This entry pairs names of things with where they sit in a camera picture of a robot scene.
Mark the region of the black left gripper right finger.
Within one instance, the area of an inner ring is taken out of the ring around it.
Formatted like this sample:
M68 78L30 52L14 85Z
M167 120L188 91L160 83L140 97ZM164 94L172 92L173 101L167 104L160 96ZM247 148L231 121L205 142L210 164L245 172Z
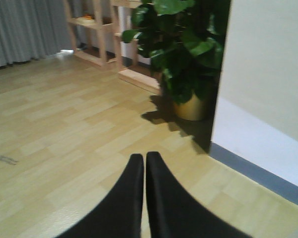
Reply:
M151 237L249 237L220 219L188 193L158 152L148 152L146 160L146 197Z

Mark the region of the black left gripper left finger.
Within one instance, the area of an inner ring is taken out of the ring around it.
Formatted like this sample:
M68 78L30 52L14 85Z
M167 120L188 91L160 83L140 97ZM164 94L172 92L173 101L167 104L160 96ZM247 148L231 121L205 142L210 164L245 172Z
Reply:
M144 193L144 159L132 154L109 193L59 238L139 238Z

